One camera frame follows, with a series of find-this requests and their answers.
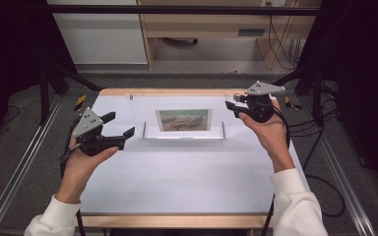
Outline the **dark chair base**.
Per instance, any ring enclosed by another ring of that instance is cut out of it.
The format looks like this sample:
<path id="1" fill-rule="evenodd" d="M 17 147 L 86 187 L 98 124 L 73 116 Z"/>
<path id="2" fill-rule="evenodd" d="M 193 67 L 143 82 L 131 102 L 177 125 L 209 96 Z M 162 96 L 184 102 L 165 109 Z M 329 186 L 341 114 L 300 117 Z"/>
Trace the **dark chair base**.
<path id="1" fill-rule="evenodd" d="M 164 37 L 163 41 L 172 45 L 196 45 L 199 39 L 196 37 Z"/>

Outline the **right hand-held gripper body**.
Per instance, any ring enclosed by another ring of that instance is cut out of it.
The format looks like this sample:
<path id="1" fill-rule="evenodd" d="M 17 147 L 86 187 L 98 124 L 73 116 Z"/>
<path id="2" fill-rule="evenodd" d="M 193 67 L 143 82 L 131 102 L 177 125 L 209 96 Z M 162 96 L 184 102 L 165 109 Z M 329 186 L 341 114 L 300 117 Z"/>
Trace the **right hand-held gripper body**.
<path id="1" fill-rule="evenodd" d="M 245 103 L 249 109 L 249 116 L 259 123 L 266 123 L 274 114 L 271 94 L 283 92 L 285 87 L 275 86 L 257 81 L 245 90 Z"/>

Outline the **aluminium floor rail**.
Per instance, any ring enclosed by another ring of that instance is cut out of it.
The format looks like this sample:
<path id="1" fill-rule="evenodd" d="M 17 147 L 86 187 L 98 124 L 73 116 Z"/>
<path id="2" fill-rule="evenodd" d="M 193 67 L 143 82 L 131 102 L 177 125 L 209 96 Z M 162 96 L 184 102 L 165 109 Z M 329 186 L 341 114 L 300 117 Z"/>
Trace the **aluminium floor rail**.
<path id="1" fill-rule="evenodd" d="M 32 162 L 35 159 L 37 152 L 50 129 L 54 118 L 56 117 L 60 104 L 63 101 L 63 95 L 55 95 L 54 100 L 50 106 L 48 117 L 44 122 L 38 126 L 33 138 L 31 139 L 28 148 L 24 152 L 20 162 L 8 181 L 4 191 L 0 196 L 0 223 L 2 222 L 9 206 L 16 196 Z"/>
<path id="2" fill-rule="evenodd" d="M 321 137 L 317 142 L 319 150 L 322 152 L 328 168 L 330 169 L 337 189 L 345 199 L 346 209 L 359 236 L 376 236 L 374 227 L 349 182 L 346 173 L 342 169 L 333 148 L 323 132 L 320 132 L 320 135 Z"/>

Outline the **clear acrylic frame plate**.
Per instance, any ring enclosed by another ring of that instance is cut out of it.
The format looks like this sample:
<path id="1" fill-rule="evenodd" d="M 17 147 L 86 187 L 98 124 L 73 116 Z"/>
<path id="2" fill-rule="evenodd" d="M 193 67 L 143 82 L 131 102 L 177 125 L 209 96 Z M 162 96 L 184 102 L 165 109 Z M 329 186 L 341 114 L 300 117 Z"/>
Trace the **clear acrylic frame plate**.
<path id="1" fill-rule="evenodd" d="M 226 137 L 236 124 L 234 114 L 225 106 L 231 101 L 228 95 L 134 95 L 127 99 L 132 115 L 132 124 L 136 126 L 142 138 L 144 122 L 147 122 L 146 139 L 152 140 L 224 140 L 221 122 L 224 122 Z M 211 109 L 210 131 L 162 132 L 159 129 L 157 110 L 172 109 Z"/>

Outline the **white cabinet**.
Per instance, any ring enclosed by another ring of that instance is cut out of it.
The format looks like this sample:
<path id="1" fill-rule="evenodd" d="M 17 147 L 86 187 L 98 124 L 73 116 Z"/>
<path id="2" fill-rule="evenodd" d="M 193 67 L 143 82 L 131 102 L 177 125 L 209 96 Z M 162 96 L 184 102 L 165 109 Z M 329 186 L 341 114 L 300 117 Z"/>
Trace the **white cabinet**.
<path id="1" fill-rule="evenodd" d="M 146 64 L 138 14 L 54 14 L 75 64 Z"/>

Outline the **black yellow striped tape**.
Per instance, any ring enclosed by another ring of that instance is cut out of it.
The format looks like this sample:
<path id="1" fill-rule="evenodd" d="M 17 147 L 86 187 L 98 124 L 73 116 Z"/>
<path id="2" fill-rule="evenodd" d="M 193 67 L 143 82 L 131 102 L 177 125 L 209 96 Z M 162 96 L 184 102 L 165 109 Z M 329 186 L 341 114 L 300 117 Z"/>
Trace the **black yellow striped tape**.
<path id="1" fill-rule="evenodd" d="M 292 108 L 294 110 L 302 110 L 302 106 L 293 104 L 288 96 L 284 97 L 284 104 L 287 108 Z"/>
<path id="2" fill-rule="evenodd" d="M 78 98 L 77 102 L 76 102 L 76 105 L 74 107 L 74 111 L 79 111 L 81 110 L 82 106 L 83 106 L 83 103 L 84 101 L 86 100 L 86 95 L 85 94 L 82 94 L 80 95 L 80 97 Z"/>

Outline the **black overhead frame beam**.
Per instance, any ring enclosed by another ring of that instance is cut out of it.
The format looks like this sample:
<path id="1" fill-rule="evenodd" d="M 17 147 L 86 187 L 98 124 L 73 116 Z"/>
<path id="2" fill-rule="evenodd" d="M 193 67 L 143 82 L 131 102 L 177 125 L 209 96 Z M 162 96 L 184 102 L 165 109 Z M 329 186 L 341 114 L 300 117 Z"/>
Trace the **black overhead frame beam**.
<path id="1" fill-rule="evenodd" d="M 319 8 L 224 6 L 48 5 L 47 9 L 52 13 L 66 14 L 317 16 L 321 13 Z"/>

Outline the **black metal stand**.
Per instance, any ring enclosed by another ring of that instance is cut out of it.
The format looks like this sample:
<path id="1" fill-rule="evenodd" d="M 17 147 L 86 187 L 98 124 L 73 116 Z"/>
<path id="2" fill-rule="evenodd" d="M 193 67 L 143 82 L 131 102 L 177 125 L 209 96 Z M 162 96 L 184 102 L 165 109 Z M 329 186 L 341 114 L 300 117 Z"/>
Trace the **black metal stand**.
<path id="1" fill-rule="evenodd" d="M 282 86 L 295 79 L 298 79 L 294 88 L 297 95 L 305 95 L 312 91 L 312 118 L 319 127 L 322 127 L 324 123 L 321 108 L 323 81 L 319 68 L 311 63 L 306 63 L 275 81 L 274 85 Z"/>
<path id="2" fill-rule="evenodd" d="M 45 65 L 39 71 L 39 92 L 40 92 L 40 107 L 41 117 L 40 125 L 43 125 L 50 116 L 50 104 L 49 104 L 49 89 L 48 86 L 52 86 L 57 94 L 66 94 L 69 90 L 65 78 L 73 79 L 75 82 L 83 85 L 93 91 L 101 91 L 103 87 L 100 87 L 82 76 L 77 72 L 68 70 L 58 64 Z"/>

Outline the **black curtain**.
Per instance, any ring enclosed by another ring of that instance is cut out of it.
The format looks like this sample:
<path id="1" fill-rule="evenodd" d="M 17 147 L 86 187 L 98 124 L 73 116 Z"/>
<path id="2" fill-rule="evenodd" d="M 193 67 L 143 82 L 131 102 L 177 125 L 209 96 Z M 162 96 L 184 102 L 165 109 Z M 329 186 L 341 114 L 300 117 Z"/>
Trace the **black curtain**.
<path id="1" fill-rule="evenodd" d="M 322 0 L 301 54 L 300 79 L 318 72 L 340 87 L 339 108 L 378 171 L 378 0 Z"/>
<path id="2" fill-rule="evenodd" d="M 45 6 L 47 0 L 0 0 L 0 122 L 10 96 L 38 83 L 45 58 L 76 70 L 53 15 L 24 6 Z"/>

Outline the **light wooden desk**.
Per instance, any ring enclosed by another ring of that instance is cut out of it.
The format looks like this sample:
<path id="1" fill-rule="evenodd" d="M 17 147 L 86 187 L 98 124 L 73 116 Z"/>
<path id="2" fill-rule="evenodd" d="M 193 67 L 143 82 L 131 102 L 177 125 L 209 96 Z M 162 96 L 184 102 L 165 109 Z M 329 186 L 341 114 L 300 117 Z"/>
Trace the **light wooden desk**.
<path id="1" fill-rule="evenodd" d="M 318 8 L 322 0 L 137 0 L 140 6 L 224 6 Z M 313 16 L 175 15 L 143 14 L 145 37 L 224 37 L 257 40 L 266 67 L 272 70 L 282 58 L 289 39 L 305 39 Z"/>

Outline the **person's left hand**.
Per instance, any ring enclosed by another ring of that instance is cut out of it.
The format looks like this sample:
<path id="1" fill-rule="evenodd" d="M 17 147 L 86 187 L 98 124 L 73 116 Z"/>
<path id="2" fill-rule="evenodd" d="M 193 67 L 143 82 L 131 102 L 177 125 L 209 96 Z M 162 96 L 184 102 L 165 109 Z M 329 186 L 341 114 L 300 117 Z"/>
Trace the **person's left hand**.
<path id="1" fill-rule="evenodd" d="M 88 156 L 79 148 L 67 157 L 61 185 L 55 199 L 65 204 L 79 204 L 81 194 L 96 168 L 118 152 L 118 147 L 110 147 L 94 156 Z"/>

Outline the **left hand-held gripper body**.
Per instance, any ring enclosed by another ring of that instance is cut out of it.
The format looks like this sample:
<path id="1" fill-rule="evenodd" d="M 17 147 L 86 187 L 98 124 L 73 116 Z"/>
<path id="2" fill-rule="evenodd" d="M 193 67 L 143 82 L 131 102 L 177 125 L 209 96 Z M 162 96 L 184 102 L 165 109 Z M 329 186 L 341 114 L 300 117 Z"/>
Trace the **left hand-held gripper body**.
<path id="1" fill-rule="evenodd" d="M 94 113 L 89 107 L 82 114 L 77 124 L 73 137 L 80 145 L 83 153 L 89 156 L 96 155 L 107 148 L 118 147 L 123 150 L 125 140 L 123 136 L 106 137 L 102 132 L 103 125 L 100 116 Z"/>

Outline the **person's right hand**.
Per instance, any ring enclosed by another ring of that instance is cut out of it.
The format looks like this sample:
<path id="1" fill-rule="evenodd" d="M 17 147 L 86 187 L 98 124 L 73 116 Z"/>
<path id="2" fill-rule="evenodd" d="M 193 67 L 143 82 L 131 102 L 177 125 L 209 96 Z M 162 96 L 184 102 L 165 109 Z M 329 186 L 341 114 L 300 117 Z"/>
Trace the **person's right hand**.
<path id="1" fill-rule="evenodd" d="M 266 123 L 258 123 L 245 113 L 240 113 L 239 118 L 256 134 L 273 162 L 275 173 L 294 168 L 286 143 L 285 124 L 281 117 L 274 114 Z"/>

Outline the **paper picture sheet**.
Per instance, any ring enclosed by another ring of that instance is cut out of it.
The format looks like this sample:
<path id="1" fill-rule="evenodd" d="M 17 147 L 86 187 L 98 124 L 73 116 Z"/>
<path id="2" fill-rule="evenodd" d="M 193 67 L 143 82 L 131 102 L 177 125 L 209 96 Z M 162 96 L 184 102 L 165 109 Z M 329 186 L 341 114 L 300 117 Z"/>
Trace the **paper picture sheet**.
<path id="1" fill-rule="evenodd" d="M 163 109 L 157 110 L 156 116 L 162 132 L 211 130 L 211 109 Z"/>

